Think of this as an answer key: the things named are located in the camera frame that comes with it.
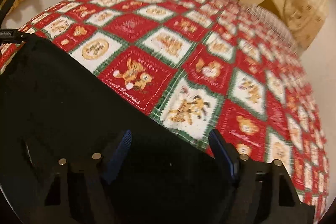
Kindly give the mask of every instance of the round metal pin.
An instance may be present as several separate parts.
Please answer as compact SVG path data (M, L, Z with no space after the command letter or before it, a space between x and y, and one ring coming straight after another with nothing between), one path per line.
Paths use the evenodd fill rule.
M246 154L240 154L240 155L239 155L239 158L240 158L241 160L248 160L248 159L249 159L249 156L246 155Z
M282 165L281 160L278 160L278 159L274 160L273 163L274 163L276 166L281 166L281 165Z
M92 158L93 158L94 160L99 160L99 159L101 158L101 154L100 154L100 153L94 153L94 154L92 155Z
M64 164L66 164L67 163L67 159L60 159L59 161L58 161L58 164L59 165L64 165Z

